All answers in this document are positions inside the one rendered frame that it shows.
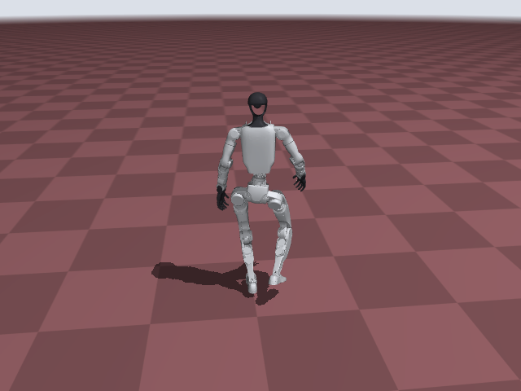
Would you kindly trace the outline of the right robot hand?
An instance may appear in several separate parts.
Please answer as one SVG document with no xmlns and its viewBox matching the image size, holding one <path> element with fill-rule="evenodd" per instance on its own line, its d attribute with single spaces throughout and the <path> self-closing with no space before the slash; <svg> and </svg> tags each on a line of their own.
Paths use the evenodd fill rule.
<svg viewBox="0 0 521 391">
<path fill-rule="evenodd" d="M 293 178 L 296 178 L 296 177 L 297 177 L 297 176 L 295 175 Z M 298 177 L 297 177 L 297 178 L 298 178 Z M 296 188 L 301 184 L 301 186 L 298 188 L 298 190 L 299 190 L 301 187 L 303 187 L 303 188 L 300 190 L 300 191 L 303 191 L 303 190 L 305 189 L 305 187 L 306 187 L 306 184 L 305 184 L 305 183 L 306 183 L 306 180 L 305 180 L 305 174 L 301 177 L 301 179 L 298 178 L 297 181 L 294 183 L 294 185 L 296 185 L 296 184 L 298 183 L 298 181 L 300 181 L 300 182 L 299 182 L 299 184 L 296 186 Z"/>
</svg>

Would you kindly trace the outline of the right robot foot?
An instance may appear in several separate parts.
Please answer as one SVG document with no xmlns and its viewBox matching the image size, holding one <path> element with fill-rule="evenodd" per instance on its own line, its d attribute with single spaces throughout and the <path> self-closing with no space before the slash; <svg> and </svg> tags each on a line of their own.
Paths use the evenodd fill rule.
<svg viewBox="0 0 521 391">
<path fill-rule="evenodd" d="M 285 282 L 285 281 L 287 281 L 287 278 L 286 278 L 286 277 L 283 277 L 283 276 L 281 276 L 281 275 L 276 276 L 276 273 L 274 273 L 274 275 L 271 275 L 271 276 L 269 277 L 269 284 L 270 284 L 270 285 L 277 285 L 277 284 L 279 284 L 279 283 L 283 283 L 283 282 Z"/>
</svg>

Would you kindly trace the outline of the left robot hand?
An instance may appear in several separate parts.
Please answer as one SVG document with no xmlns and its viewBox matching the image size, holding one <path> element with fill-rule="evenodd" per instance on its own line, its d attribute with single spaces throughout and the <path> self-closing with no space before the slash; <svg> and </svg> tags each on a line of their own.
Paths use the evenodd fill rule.
<svg viewBox="0 0 521 391">
<path fill-rule="evenodd" d="M 225 189 L 226 190 L 226 189 Z M 220 209 L 220 210 L 223 210 L 223 209 L 227 209 L 227 207 L 225 206 L 228 205 L 226 202 L 225 202 L 225 199 L 224 197 L 226 198 L 229 198 L 229 196 L 225 193 L 225 190 L 222 191 L 222 187 L 221 186 L 217 186 L 217 207 Z M 223 204 L 224 203 L 224 204 Z M 223 207 L 224 208 L 223 208 Z"/>
</svg>

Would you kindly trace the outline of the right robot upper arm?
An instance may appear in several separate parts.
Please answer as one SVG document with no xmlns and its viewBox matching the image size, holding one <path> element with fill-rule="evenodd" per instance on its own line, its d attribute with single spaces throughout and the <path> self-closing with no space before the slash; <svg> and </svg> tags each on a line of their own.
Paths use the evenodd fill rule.
<svg viewBox="0 0 521 391">
<path fill-rule="evenodd" d="M 298 152 L 295 141 L 290 135 L 289 130 L 284 126 L 274 126 L 275 136 L 279 140 L 282 140 L 282 144 L 290 153 L 291 157 L 289 158 L 293 165 L 298 165 L 303 162 L 303 158 Z"/>
</svg>

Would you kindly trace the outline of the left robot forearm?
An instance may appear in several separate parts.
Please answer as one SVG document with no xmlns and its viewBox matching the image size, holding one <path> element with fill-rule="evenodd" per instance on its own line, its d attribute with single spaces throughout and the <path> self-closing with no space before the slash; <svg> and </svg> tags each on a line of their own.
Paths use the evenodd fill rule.
<svg viewBox="0 0 521 391">
<path fill-rule="evenodd" d="M 226 183 L 227 183 L 228 173 L 229 173 L 229 169 L 220 166 L 220 163 L 219 163 L 217 186 L 221 186 L 222 191 L 224 191 L 227 188 Z"/>
</svg>

